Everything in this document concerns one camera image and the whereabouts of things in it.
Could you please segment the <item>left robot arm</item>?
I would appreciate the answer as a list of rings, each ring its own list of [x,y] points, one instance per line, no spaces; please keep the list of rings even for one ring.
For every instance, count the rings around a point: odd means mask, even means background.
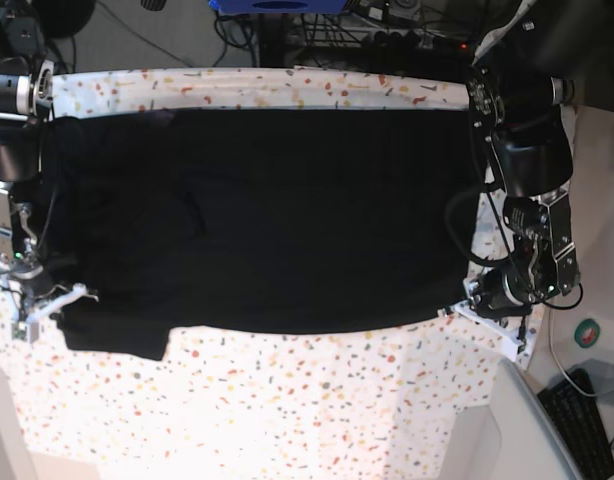
[[[505,199],[493,209],[506,257],[467,286],[479,317],[523,317],[580,285],[562,109],[614,39],[614,1],[517,1],[484,25],[468,67],[470,149]]]

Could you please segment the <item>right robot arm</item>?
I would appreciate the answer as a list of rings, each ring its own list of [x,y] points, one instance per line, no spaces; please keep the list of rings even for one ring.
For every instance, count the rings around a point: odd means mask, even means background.
[[[23,311],[65,291],[50,252],[59,148],[53,108],[57,68],[28,1],[0,1],[0,289]]]

